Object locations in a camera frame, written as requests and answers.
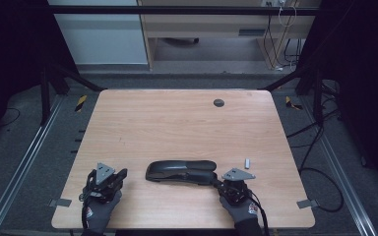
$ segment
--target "black cable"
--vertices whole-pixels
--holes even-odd
[[[268,221],[267,221],[266,213],[263,210],[262,205],[260,204],[259,198],[257,198],[257,196],[253,193],[253,191],[250,191],[250,192],[254,196],[254,198],[256,198],[257,201],[254,200],[253,198],[251,198],[250,196],[248,196],[248,199],[251,200],[259,208],[260,213],[262,214],[262,218],[263,218],[263,228],[265,230],[265,235],[269,236],[270,235],[269,234],[269,224],[268,224]]]
[[[303,171],[313,171],[313,172],[321,174],[322,176],[327,178],[334,185],[334,187],[336,187],[337,191],[340,194],[340,205],[337,206],[336,208],[326,208],[326,207],[320,206],[319,204],[318,204],[318,208],[323,210],[323,211],[330,212],[330,213],[335,213],[335,212],[340,211],[343,208],[343,205],[345,203],[345,197],[344,197],[339,185],[330,176],[328,176],[326,173],[322,172],[321,170],[306,167],[306,168],[302,168],[302,172]]]
[[[10,124],[14,123],[21,116],[21,111],[19,109],[17,109],[17,108],[7,108],[7,110],[16,110],[18,112],[17,117],[15,117],[15,119],[13,119],[12,121],[10,121],[8,123],[0,124],[0,127],[4,127],[4,126],[7,126],[7,125],[10,125]]]
[[[303,160],[302,160],[302,163],[300,164],[300,167],[299,167],[299,169],[298,169],[298,171],[299,171],[299,175],[300,175],[300,173],[302,172],[302,168],[303,168],[303,166],[305,165],[306,160],[308,159],[309,153],[311,152],[311,150],[312,150],[312,148],[314,147],[315,143],[317,143],[318,137],[319,137],[320,135],[322,135],[322,131],[323,131],[323,130],[324,130],[324,126],[320,126],[320,128],[318,129],[317,135],[315,136],[314,140],[312,141],[312,143],[311,143],[311,145],[310,145],[308,151],[307,151],[306,154],[305,154],[305,157],[304,157]]]
[[[343,205],[344,205],[344,196],[343,196],[343,193],[340,189],[340,187],[336,184],[336,182],[330,177],[328,176],[327,174],[325,174],[324,172],[318,170],[318,169],[315,169],[315,168],[309,168],[309,167],[303,167],[305,165],[305,162],[306,160],[308,159],[309,157],[309,153],[311,152],[312,148],[314,147],[314,145],[316,144],[316,142],[320,139],[320,136],[322,136],[322,132],[324,130],[324,126],[321,126],[319,129],[318,129],[318,132],[317,132],[317,135],[315,136],[314,140],[312,141],[308,151],[306,152],[305,154],[305,157],[303,158],[302,160],[302,163],[300,164],[300,167],[298,169],[298,172],[299,172],[299,175],[301,176],[302,175],[302,172],[303,171],[314,171],[314,172],[317,172],[323,176],[325,176],[331,183],[333,183],[333,185],[336,187],[336,189],[338,190],[339,194],[340,194],[340,205],[336,208],[333,208],[333,209],[329,209],[329,208],[326,208],[326,207],[322,207],[322,206],[318,206],[319,209],[323,210],[323,211],[326,211],[326,212],[337,212],[339,211]]]
[[[272,46],[273,46],[273,49],[274,49],[273,51],[275,52],[275,58],[276,58],[276,61],[277,61],[282,67],[289,66],[289,65],[286,65],[286,64],[281,63],[281,62],[279,61],[279,59],[278,59],[278,55],[277,55],[277,53],[276,53],[275,43],[274,43],[274,41],[273,41],[273,37],[272,37],[272,32],[271,32],[271,30],[270,30],[270,23],[271,23],[271,20],[272,20],[272,16],[269,15],[269,20],[268,20],[267,30],[266,30],[265,36],[264,36],[264,38],[263,38],[263,46],[265,47],[266,55],[268,56],[268,58],[270,58],[270,54],[269,54],[269,52],[268,52],[268,50],[267,50],[267,47],[266,47],[266,38],[267,38],[267,34],[269,33],[270,41],[271,41]],[[275,65],[273,64],[272,60],[269,60],[269,62],[270,62],[270,64],[271,64],[271,66],[272,66],[273,68],[275,68]]]
[[[336,112],[338,112],[338,111],[339,111],[339,109],[335,109],[335,110],[333,110],[333,111],[327,113],[326,115],[324,115],[324,119],[327,118],[327,117],[329,117],[329,116],[331,116],[332,114],[334,114],[334,113],[336,113]],[[298,131],[296,131],[296,132],[294,132],[294,133],[292,133],[292,134],[290,134],[290,135],[287,135],[286,137],[287,137],[287,138],[291,138],[291,137],[293,137],[293,136],[299,135],[300,133],[303,133],[303,132],[305,132],[305,131],[311,129],[313,126],[315,126],[315,125],[317,125],[317,124],[318,124],[318,122],[315,121],[314,123],[312,123],[312,124],[310,124],[310,125],[308,125],[308,126],[302,128],[302,129],[300,129],[300,130],[298,130]]]

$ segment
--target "wire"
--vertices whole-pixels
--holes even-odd
[[[268,20],[268,26],[267,26],[267,30],[266,30],[266,33],[265,33],[265,36],[264,36],[264,39],[263,39],[263,44],[264,44],[264,47],[265,47],[265,52],[268,56],[268,58],[270,58],[270,54],[267,50],[267,47],[266,47],[266,38],[267,38],[267,35],[269,34],[269,37],[270,37],[270,41],[272,43],[272,46],[273,46],[273,52],[275,53],[275,58],[276,58],[276,61],[282,66],[282,67],[286,67],[286,66],[289,66],[287,64],[283,64],[279,61],[278,59],[278,54],[276,53],[276,47],[275,47],[275,42],[273,41],[273,37],[272,37],[272,32],[270,30],[270,23],[272,21],[272,16],[269,15],[269,20]],[[270,61],[270,64],[273,68],[276,68],[276,65],[273,64],[272,60],[269,60]]]
[[[17,108],[7,108],[7,110],[16,110],[18,112],[17,117],[15,117],[12,121],[10,121],[8,123],[0,124],[0,127],[4,127],[4,126],[7,126],[7,125],[10,125],[10,124],[14,123],[21,116],[21,111],[19,109],[17,109]]]
[[[326,115],[324,115],[324,119],[327,119],[327,118],[331,117],[331,115],[335,114],[335,113],[338,112],[338,111],[339,111],[339,109],[335,109],[335,110],[333,110],[333,111],[327,113]],[[297,135],[299,135],[300,133],[303,133],[303,132],[305,132],[305,131],[311,129],[314,125],[317,125],[317,124],[318,124],[318,122],[315,121],[314,123],[312,123],[312,124],[310,124],[310,125],[308,125],[308,126],[302,128],[302,129],[300,129],[300,130],[298,130],[298,131],[296,131],[296,132],[294,132],[294,133],[292,133],[292,134],[290,134],[290,135],[287,135],[286,137],[287,137],[287,138],[291,138],[291,137],[293,137],[293,136],[297,136]]]
[[[340,211],[340,209],[342,209],[343,205],[345,204],[345,197],[344,197],[339,185],[330,176],[328,176],[326,173],[322,172],[321,170],[307,167],[307,168],[302,168],[302,172],[303,171],[313,171],[313,172],[321,174],[322,176],[327,178],[334,185],[334,187],[336,187],[337,191],[340,194],[340,204],[336,208],[326,208],[326,207],[320,206],[319,204],[318,204],[318,208],[323,210],[323,211],[330,212],[330,213],[335,213],[335,212]]]
[[[296,8],[295,8],[294,6],[290,6],[290,7],[293,8],[293,10],[294,10],[294,18],[293,18],[293,21],[292,21],[292,23],[291,23],[290,25],[284,25],[284,24],[282,23],[282,20],[281,20],[281,12],[282,12],[284,9],[282,9],[282,6],[279,8],[279,22],[281,23],[281,25],[282,25],[283,27],[286,27],[286,28],[289,28],[289,27],[293,26],[294,22],[296,21]]]
[[[265,230],[265,235],[269,236],[270,235],[269,234],[269,224],[268,224],[268,221],[267,221],[266,213],[263,210],[262,205],[260,204],[259,198],[257,198],[257,196],[253,193],[253,191],[250,190],[250,193],[254,196],[254,198],[256,198],[257,201],[254,200],[253,198],[251,198],[250,196],[248,196],[248,199],[251,200],[259,208],[260,213],[262,214],[262,218],[263,218],[263,228]]]

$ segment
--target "black curtain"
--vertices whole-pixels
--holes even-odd
[[[48,5],[0,0],[0,118],[13,94],[40,84],[44,66],[58,64],[79,75],[54,16],[25,11],[26,4]],[[67,92],[63,75],[50,71],[48,76],[57,92]]]
[[[323,43],[313,70],[318,69],[323,79],[339,83],[343,117],[361,154],[378,169],[378,1],[375,5],[368,0],[350,2],[353,5],[348,11],[346,1],[323,1],[343,6],[343,10],[334,18],[316,18],[299,67],[306,66]],[[312,79],[304,77],[301,82],[309,85]]]

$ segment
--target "black glove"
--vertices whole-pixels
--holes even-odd
[[[220,196],[220,203],[229,212],[234,223],[251,218],[257,219],[259,208],[250,199],[247,199],[238,206],[231,206],[223,196]]]
[[[122,193],[118,190],[113,200],[109,203],[101,204],[98,201],[91,201],[87,209],[88,229],[92,232],[103,234],[109,223],[111,213],[121,197]]]

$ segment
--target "metal rail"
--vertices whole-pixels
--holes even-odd
[[[9,182],[4,194],[1,196],[0,199],[0,226],[11,207],[12,202],[14,201],[15,197],[18,194],[18,191],[20,190],[27,174],[29,173],[29,170],[32,166],[33,161],[35,160],[36,155],[39,152],[39,149],[41,148],[45,137],[48,134],[48,131],[50,130],[55,117],[58,114],[58,111],[60,110],[60,106],[64,100],[63,95],[57,95],[56,99],[53,103],[52,112],[48,119],[48,121],[41,126],[34,139],[32,140],[29,149],[27,150],[26,154],[24,155],[20,165],[18,166],[17,170],[14,173],[14,176],[12,177],[11,181]]]
[[[311,7],[226,7],[226,6],[60,6],[26,5],[25,11],[52,14],[145,14],[145,15],[250,15],[320,16],[338,10]]]

